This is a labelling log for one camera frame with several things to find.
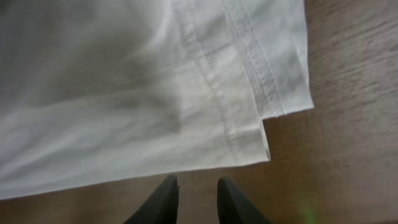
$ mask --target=fabric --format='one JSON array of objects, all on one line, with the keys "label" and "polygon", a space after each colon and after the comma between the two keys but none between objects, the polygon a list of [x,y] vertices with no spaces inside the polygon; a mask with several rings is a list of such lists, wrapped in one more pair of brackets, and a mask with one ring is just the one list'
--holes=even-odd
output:
[{"label": "fabric", "polygon": [[262,118],[313,106],[302,4],[1,7],[2,199],[268,161]]}]

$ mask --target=brown wooden floor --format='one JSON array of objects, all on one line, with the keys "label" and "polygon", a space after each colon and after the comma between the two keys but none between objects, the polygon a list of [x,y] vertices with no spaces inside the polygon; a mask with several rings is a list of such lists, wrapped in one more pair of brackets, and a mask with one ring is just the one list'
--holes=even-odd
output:
[{"label": "brown wooden floor", "polygon": [[[272,162],[179,174],[178,223],[218,223],[224,175],[275,223],[398,219],[398,1],[306,10],[316,109],[265,122]],[[0,223],[122,223],[164,177],[2,201]]]}]

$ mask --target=wooden table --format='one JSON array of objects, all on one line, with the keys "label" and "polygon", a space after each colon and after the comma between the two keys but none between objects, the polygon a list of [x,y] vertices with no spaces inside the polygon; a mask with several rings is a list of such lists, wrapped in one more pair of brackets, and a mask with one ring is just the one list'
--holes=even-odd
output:
[{"label": "wooden table", "polygon": [[[178,223],[231,177],[274,223],[398,219],[398,1],[306,1],[315,109],[265,121],[272,162],[182,172]],[[164,175],[0,202],[1,223],[122,223]]]}]

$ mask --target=folded fabric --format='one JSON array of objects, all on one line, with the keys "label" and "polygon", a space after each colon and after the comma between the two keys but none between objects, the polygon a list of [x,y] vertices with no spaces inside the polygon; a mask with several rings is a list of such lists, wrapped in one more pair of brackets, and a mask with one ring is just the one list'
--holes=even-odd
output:
[{"label": "folded fabric", "polygon": [[261,119],[312,107],[277,2],[8,3],[0,198],[268,161]]}]

